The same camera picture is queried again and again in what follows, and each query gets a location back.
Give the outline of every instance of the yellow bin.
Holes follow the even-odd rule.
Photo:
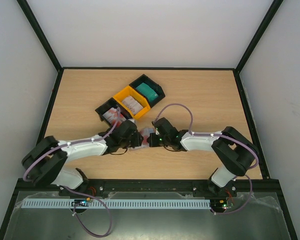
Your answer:
[[[128,97],[131,96],[133,97],[135,100],[138,101],[138,103],[141,104],[141,106],[143,107],[143,109],[138,112],[136,115],[134,115],[123,103],[122,101]],[[139,119],[141,118],[144,114],[146,114],[146,112],[148,112],[151,107],[147,101],[147,99],[145,97],[143,97],[141,94],[139,94],[136,90],[134,90],[132,87],[130,86],[126,86],[123,90],[121,90],[120,92],[118,92],[116,95],[113,96],[114,100],[116,100],[123,108],[125,108],[134,119]]]

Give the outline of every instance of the white cable tray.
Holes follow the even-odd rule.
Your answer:
[[[103,199],[109,209],[210,209],[210,200],[204,199]],[[28,198],[22,203],[23,209],[69,209],[75,204],[75,199]],[[78,209],[103,209],[96,201],[83,203]]]

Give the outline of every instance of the wooden table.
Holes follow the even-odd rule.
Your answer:
[[[193,113],[193,131],[215,132],[232,126],[251,139],[233,72],[227,70],[65,69],[45,135],[75,140],[105,131],[108,126],[95,109],[142,74],[161,85],[166,97],[138,120],[138,129],[151,127],[167,104],[181,103]],[[180,106],[168,107],[162,117],[178,130],[189,127],[190,116]],[[80,168],[91,179],[173,180],[208,179],[221,161],[214,152],[170,152],[158,147],[91,156],[67,165]],[[262,178],[259,167],[247,174]]]

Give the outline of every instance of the wooden tabletop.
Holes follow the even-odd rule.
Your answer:
[[[138,129],[171,103],[191,109],[192,130],[216,132],[232,126],[249,140],[248,125],[232,71],[226,70],[103,70],[65,69],[46,130],[57,140],[76,140],[105,131],[95,109],[140,75],[161,85],[166,97],[137,121]],[[162,114],[178,130],[187,129],[189,113],[180,106]],[[208,179],[220,167],[214,152],[170,152],[164,148],[129,150],[124,155],[90,156],[67,164],[81,169],[90,179]],[[259,167],[247,174],[261,179]]]

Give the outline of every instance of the gray wall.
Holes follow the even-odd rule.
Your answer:
[[[0,0],[0,226],[57,72],[16,0]]]
[[[28,0],[62,66],[234,68],[272,0]]]
[[[283,2],[241,77],[300,239],[300,0]]]

